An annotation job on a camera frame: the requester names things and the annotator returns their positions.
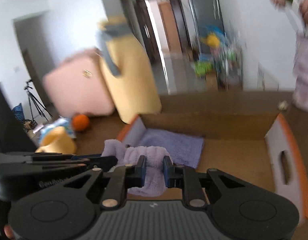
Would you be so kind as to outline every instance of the brown floor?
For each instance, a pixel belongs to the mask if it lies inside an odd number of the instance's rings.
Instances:
[[[291,102],[290,92],[207,92],[187,95],[162,96],[163,113],[192,113],[211,111],[216,113],[250,114],[277,111],[282,100]],[[308,113],[291,106],[284,113],[306,166],[308,176]],[[116,138],[124,123],[117,113],[110,117],[91,120],[91,129],[78,134],[78,154],[101,153],[104,140]],[[297,228],[293,240],[308,240],[308,222]]]
[[[258,187],[275,191],[265,140],[207,139],[204,148],[197,172],[217,168]]]

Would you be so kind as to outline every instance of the toy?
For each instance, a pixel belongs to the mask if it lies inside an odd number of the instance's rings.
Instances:
[[[214,33],[209,34],[206,38],[201,38],[201,41],[213,49],[217,49],[221,44],[220,39]]]
[[[41,129],[41,135],[40,135],[40,139],[39,139],[39,143],[41,143],[41,141],[44,139],[44,137],[54,128],[58,127],[58,126],[62,126],[65,128],[65,130],[67,131],[67,134],[72,138],[72,139],[76,139],[76,135],[73,131],[73,128],[71,126],[71,120],[68,118],[63,118],[60,117],[59,119],[57,119],[55,122],[45,125],[44,127],[42,127]]]
[[[205,76],[207,72],[210,72],[213,69],[212,63],[198,61],[195,62],[195,73],[197,76]]]
[[[72,127],[76,132],[83,132],[90,125],[90,119],[84,114],[78,114],[72,118]]]

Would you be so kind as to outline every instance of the door frame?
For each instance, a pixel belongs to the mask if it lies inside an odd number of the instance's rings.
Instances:
[[[174,13],[174,18],[175,18],[175,22],[176,22],[176,27],[177,27],[177,32],[178,32],[182,52],[186,53],[186,48],[192,49],[192,44],[191,44],[191,40],[190,40],[189,30],[188,30],[188,27],[187,27],[187,22],[185,20],[185,14],[184,14],[184,8],[182,6],[182,0],[178,0],[178,4],[179,4],[179,9],[180,9],[178,12],[174,11],[173,5],[172,4],[171,5],[172,5],[173,13]]]
[[[145,0],[135,0],[135,11],[141,29],[146,53],[153,64],[160,60],[160,53],[156,42],[154,29]]]
[[[29,73],[29,76],[32,79],[35,90],[36,90],[36,92],[38,93],[38,95],[41,99],[41,102],[44,104],[45,107],[52,105],[52,102],[51,102],[49,96],[47,95],[41,80],[39,79],[39,77],[37,75],[36,69],[33,65],[33,62],[32,62],[32,59],[31,59],[31,56],[30,56],[28,49],[22,50],[22,58],[23,58],[25,67],[27,68],[27,72]]]

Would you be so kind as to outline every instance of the doorway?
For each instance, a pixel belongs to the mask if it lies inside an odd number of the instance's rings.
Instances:
[[[136,12],[152,63],[160,53],[182,55],[191,49],[181,0],[137,0]]]
[[[42,83],[36,73],[36,70],[33,66],[32,60],[30,58],[29,52],[27,50],[22,51],[22,56],[24,59],[25,66],[27,67],[27,71],[29,72],[30,78],[33,81],[33,84],[35,86],[36,92],[38,93],[39,97],[42,100],[42,103],[45,105],[45,107],[50,106],[52,103],[46,94]]]
[[[135,7],[135,0],[121,0],[124,16],[126,17],[127,23],[140,44],[145,48],[145,44],[140,30],[139,22],[137,19]]]

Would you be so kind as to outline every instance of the metal pivot screw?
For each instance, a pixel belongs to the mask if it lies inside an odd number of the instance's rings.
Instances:
[[[103,200],[103,201],[102,201],[102,205],[105,206],[105,207],[110,208],[110,207],[115,207],[115,206],[117,206],[117,205],[118,205],[118,202],[117,202],[117,200],[115,200],[115,199],[109,198],[109,199]]]
[[[205,205],[205,201],[201,199],[192,199],[190,201],[190,205],[192,207],[203,207]]]

